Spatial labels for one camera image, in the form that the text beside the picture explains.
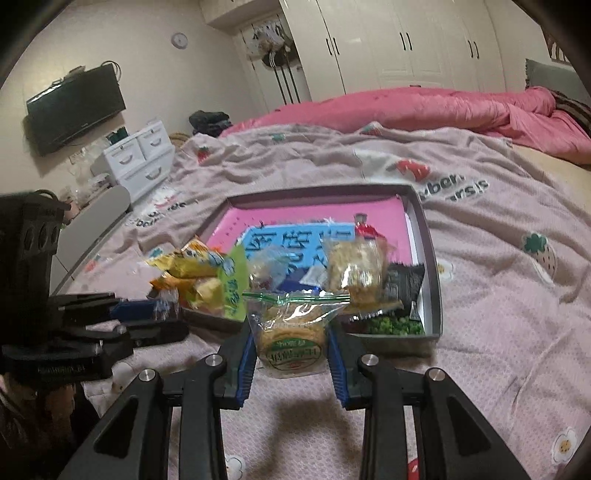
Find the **pink comforter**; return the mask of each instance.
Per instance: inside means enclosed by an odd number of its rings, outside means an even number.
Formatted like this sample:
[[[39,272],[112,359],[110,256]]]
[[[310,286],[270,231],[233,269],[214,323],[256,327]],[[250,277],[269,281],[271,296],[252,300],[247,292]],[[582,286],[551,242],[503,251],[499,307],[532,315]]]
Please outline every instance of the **pink comforter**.
[[[353,93],[324,102],[287,105],[226,130],[223,135],[268,125],[319,125],[352,133],[370,122],[413,131],[458,127],[508,137],[576,164],[591,164],[591,139],[551,92],[532,87],[521,93],[457,92],[405,87]]]

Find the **green label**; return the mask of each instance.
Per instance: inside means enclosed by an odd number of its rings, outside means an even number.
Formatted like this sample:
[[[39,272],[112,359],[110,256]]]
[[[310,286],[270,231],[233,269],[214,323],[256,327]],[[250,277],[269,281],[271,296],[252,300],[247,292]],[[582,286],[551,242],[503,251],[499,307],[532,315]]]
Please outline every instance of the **green label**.
[[[273,342],[266,357],[277,370],[299,370],[314,365],[322,357],[322,347],[303,338],[285,338]]]

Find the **white nightstand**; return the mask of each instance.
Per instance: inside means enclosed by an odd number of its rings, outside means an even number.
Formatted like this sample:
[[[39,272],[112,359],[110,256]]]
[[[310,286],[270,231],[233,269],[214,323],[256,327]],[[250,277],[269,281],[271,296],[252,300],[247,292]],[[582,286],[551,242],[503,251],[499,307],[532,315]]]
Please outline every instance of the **white nightstand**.
[[[133,203],[166,179],[173,158],[174,145],[157,122],[103,150],[91,170],[108,173],[111,184],[124,186]]]

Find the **cable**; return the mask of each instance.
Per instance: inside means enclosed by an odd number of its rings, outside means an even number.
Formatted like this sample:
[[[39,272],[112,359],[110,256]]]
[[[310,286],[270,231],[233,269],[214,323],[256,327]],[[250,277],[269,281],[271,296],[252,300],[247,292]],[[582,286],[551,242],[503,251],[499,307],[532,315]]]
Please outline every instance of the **cable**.
[[[113,68],[115,69],[115,76],[117,77],[117,83],[119,83],[119,81],[121,80],[122,71],[121,66],[116,61],[105,60],[103,63],[100,64],[100,66],[102,67],[103,65],[107,65],[109,63],[113,65]]]

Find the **white wardrobe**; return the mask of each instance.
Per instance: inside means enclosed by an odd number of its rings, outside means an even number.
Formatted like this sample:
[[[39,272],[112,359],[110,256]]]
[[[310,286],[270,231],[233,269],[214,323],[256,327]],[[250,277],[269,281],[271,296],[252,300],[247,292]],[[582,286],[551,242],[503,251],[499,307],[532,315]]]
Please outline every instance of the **white wardrobe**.
[[[280,0],[312,100],[401,86],[504,92],[483,0]]]

